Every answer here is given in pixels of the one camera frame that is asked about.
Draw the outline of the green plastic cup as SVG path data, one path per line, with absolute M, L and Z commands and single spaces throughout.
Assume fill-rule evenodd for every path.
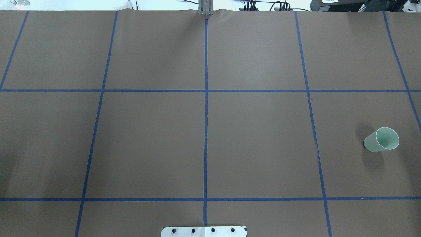
M 391 128 L 381 127 L 368 135 L 364 141 L 364 147 L 370 152 L 382 152 L 394 150 L 400 144 L 398 134 Z

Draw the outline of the aluminium frame post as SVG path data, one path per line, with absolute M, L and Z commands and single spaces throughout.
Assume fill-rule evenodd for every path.
M 206 16 L 214 15 L 213 5 L 213 0 L 198 0 L 198 14 Z

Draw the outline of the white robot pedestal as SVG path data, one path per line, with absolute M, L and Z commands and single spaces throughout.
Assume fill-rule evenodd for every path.
M 242 226 L 165 227 L 161 237 L 247 237 Z

